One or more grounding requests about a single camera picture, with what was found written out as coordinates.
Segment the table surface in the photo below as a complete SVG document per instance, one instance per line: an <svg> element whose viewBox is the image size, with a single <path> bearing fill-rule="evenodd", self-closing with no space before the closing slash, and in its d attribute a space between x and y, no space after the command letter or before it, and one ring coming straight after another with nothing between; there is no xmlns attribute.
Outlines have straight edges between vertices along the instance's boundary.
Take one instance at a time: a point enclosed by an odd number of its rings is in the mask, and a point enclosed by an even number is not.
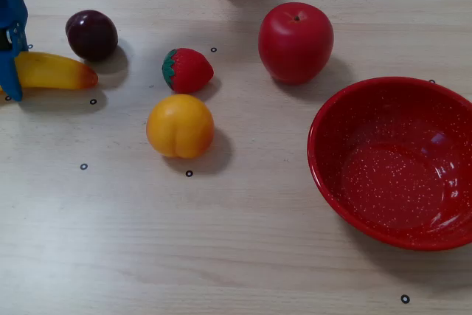
<svg viewBox="0 0 472 315"><path fill-rule="evenodd" d="M260 22L286 1L321 8L336 33L303 88L275 85L257 54ZM0 314L470 314L472 247L407 252L354 230L316 189L306 139L328 97L370 77L471 98L472 0L25 2L37 51L76 58L64 26L88 8L113 19L120 48L94 66L96 89L0 100ZM196 94L215 141L185 162L145 135L180 46L215 68Z"/></svg>

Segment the toy fruit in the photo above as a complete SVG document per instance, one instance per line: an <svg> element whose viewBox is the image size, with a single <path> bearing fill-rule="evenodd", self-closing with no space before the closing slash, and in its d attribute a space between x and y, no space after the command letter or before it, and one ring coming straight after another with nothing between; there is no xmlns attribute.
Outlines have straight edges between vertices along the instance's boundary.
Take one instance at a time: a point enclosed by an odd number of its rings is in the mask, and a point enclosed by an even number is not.
<svg viewBox="0 0 472 315"><path fill-rule="evenodd" d="M59 55L21 52L15 65L23 88L87 89L98 82L97 74L85 64Z"/></svg>
<svg viewBox="0 0 472 315"><path fill-rule="evenodd" d="M95 10L74 14L67 21L66 34L75 54L91 62L106 59L118 45L117 28L108 16Z"/></svg>
<svg viewBox="0 0 472 315"><path fill-rule="evenodd" d="M275 80L302 84L313 79L330 59L334 32L319 9L304 3L275 7L259 32L259 55Z"/></svg>
<svg viewBox="0 0 472 315"><path fill-rule="evenodd" d="M162 64L165 82L179 94L200 90L213 77L213 68L201 53L188 48L170 51Z"/></svg>
<svg viewBox="0 0 472 315"><path fill-rule="evenodd" d="M147 119L149 143L164 156L191 159L213 140L213 117L199 99L177 94L163 99Z"/></svg>

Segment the red bowl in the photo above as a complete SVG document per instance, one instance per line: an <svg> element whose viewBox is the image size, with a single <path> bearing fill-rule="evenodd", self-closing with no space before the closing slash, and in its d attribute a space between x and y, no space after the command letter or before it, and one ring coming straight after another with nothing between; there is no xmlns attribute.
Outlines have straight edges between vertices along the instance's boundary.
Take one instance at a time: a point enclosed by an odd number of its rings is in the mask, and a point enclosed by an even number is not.
<svg viewBox="0 0 472 315"><path fill-rule="evenodd" d="M435 83L381 77L319 110L308 163L347 222L404 249L472 241L472 104Z"/></svg>

